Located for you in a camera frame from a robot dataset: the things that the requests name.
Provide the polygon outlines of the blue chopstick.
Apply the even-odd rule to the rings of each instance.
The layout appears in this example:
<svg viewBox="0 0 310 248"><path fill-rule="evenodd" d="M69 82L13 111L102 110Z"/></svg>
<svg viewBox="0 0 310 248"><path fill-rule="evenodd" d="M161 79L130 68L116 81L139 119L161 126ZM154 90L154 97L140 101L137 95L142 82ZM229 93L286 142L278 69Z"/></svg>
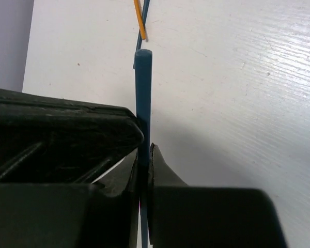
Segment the blue chopstick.
<svg viewBox="0 0 310 248"><path fill-rule="evenodd" d="M148 246L147 221L147 183L150 160L150 120L151 120L151 83L152 52L140 49L135 52L135 96L136 116L141 125L144 141L138 147L139 201L141 217L141 246Z"/></svg>

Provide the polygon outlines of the blue chopstick slanted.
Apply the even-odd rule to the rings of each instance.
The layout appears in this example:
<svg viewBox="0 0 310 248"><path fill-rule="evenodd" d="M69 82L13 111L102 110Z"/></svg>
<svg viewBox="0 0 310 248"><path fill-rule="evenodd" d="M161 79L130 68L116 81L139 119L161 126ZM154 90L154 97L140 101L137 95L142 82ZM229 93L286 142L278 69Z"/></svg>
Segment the blue chopstick slanted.
<svg viewBox="0 0 310 248"><path fill-rule="evenodd" d="M139 26L139 33L138 33L135 51L138 51L141 49L143 41L147 41L147 33L146 33L145 24L147 20L149 3L150 3L150 0L144 0L143 7L141 8L140 1L134 0L134 7L136 11L138 26Z"/></svg>

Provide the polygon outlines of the yellow chopstick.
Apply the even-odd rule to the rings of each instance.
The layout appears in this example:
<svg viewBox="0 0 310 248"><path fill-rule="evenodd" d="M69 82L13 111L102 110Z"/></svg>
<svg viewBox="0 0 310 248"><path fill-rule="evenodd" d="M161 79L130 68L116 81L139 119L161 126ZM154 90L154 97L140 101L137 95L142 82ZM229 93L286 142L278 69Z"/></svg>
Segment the yellow chopstick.
<svg viewBox="0 0 310 248"><path fill-rule="evenodd" d="M138 25L139 25L139 28L140 28L139 31L140 31L140 34L141 34L141 39L142 40L146 40L147 36L146 36L146 32L145 32L145 27L144 27L144 24L143 24L143 19L142 19L141 7L140 7L139 0L134 0L134 7L135 7L135 11L136 11Z"/></svg>

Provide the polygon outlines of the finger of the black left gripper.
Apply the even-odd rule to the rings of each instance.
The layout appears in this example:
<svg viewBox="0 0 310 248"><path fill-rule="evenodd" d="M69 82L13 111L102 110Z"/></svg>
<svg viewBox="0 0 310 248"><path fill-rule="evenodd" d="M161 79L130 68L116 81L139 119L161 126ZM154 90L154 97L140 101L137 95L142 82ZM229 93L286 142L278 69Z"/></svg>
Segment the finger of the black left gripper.
<svg viewBox="0 0 310 248"><path fill-rule="evenodd" d="M125 107L0 89L0 183L91 183L143 139Z"/></svg>

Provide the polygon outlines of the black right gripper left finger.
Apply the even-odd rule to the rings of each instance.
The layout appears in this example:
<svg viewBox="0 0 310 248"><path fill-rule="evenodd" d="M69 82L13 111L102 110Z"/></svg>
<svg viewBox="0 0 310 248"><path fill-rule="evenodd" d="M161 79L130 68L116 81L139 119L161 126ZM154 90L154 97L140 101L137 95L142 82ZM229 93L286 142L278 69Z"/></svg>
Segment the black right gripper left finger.
<svg viewBox="0 0 310 248"><path fill-rule="evenodd" d="M0 247L136 247L136 152L96 184L0 183Z"/></svg>

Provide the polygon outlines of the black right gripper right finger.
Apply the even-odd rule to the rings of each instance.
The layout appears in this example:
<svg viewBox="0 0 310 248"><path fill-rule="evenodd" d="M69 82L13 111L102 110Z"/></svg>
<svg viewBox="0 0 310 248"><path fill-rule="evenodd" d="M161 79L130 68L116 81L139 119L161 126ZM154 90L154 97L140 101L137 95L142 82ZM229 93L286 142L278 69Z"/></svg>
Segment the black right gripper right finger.
<svg viewBox="0 0 310 248"><path fill-rule="evenodd" d="M187 185L150 147L148 228L153 247L286 247L276 209L259 189Z"/></svg>

